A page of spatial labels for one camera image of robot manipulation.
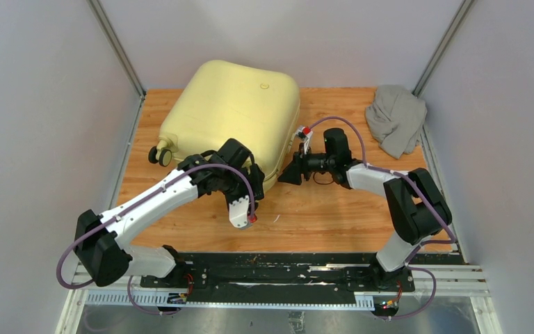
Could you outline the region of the cream suitcase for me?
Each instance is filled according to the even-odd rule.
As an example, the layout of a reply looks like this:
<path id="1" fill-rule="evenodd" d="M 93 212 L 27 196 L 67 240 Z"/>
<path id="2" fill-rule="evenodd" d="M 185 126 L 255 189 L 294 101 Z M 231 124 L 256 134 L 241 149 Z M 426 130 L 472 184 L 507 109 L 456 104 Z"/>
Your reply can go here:
<path id="1" fill-rule="evenodd" d="M 289 75 L 207 61 L 165 117 L 148 159 L 167 166 L 233 138 L 253 154 L 268 191 L 290 150 L 299 112 L 300 89 Z"/>

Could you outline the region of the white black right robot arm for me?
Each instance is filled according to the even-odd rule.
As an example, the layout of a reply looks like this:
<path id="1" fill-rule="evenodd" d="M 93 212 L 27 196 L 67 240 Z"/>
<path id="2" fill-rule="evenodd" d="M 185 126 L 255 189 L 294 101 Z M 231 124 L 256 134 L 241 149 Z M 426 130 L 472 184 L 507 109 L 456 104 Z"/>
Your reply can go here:
<path id="1" fill-rule="evenodd" d="M 394 285 L 414 254 L 442 230 L 450 244 L 455 242 L 449 229 L 451 210 L 425 168 L 396 171 L 356 159 L 340 128 L 327 129 L 323 134 L 325 151 L 313 153 L 309 147 L 312 134 L 308 127 L 298 128 L 298 151 L 278 180 L 300 185 L 316 173 L 328 174 L 339 186 L 367 191 L 387 201 L 394 233 L 366 270 L 366 279 L 374 288 L 384 291 Z"/>

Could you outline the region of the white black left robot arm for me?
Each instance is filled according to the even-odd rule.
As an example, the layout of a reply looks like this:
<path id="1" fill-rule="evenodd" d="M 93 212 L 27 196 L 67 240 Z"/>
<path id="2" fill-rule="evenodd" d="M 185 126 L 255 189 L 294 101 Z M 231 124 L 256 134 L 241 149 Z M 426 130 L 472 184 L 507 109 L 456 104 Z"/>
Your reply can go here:
<path id="1" fill-rule="evenodd" d="M 90 276 L 70 289 L 90 284 L 105 287 L 124 276 L 154 276 L 168 287 L 180 286 L 185 268 L 178 264 L 177 252 L 169 247 L 132 245 L 143 230 L 171 211 L 214 192 L 224 195 L 229 222 L 238 229 L 248 228 L 256 219 L 259 200 L 264 198 L 265 174 L 251 151 L 234 138 L 218 150 L 208 150 L 184 158 L 161 181 L 135 198 L 97 214 L 91 209 L 77 219 L 73 243 L 59 259 L 74 253 Z"/>

